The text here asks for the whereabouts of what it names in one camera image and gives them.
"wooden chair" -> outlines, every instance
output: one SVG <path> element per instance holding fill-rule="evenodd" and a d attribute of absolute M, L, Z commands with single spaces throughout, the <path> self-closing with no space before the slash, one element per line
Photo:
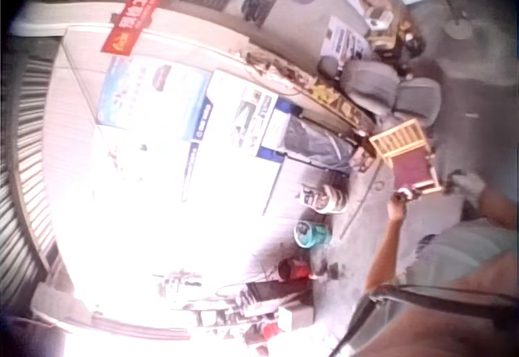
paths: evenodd
<path fill-rule="evenodd" d="M 395 174 L 395 189 L 420 194 L 441 191 L 431 164 L 431 147 L 417 119 L 411 119 L 370 138 L 377 153 Z"/>

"workshop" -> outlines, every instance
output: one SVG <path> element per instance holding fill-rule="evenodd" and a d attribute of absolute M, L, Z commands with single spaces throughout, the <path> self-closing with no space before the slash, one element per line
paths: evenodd
<path fill-rule="evenodd" d="M 517 0 L 12 7 L 2 353 L 519 355 Z"/>

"white glove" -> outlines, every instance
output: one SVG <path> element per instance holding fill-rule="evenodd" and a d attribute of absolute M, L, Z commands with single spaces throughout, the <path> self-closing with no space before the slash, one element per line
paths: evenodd
<path fill-rule="evenodd" d="M 459 187 L 461 194 L 477 209 L 479 207 L 479 197 L 487 184 L 476 173 L 456 173 L 451 176 L 456 187 Z"/>

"seat cushion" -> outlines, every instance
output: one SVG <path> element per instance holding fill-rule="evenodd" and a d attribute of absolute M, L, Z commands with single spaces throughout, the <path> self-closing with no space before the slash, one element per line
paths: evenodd
<path fill-rule="evenodd" d="M 341 89 L 348 97 L 376 115 L 391 111 L 399 83 L 397 71 L 375 61 L 348 61 L 340 79 Z"/>
<path fill-rule="evenodd" d="M 416 118 L 422 127 L 429 127 L 436 120 L 440 107 L 440 85 L 418 77 L 400 84 L 393 114 L 402 120 Z"/>

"red sign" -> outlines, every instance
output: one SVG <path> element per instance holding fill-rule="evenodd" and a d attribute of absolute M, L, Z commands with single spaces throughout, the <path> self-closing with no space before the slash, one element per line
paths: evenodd
<path fill-rule="evenodd" d="M 101 49 L 103 53 L 130 55 L 143 28 L 161 0 L 128 0 Z"/>

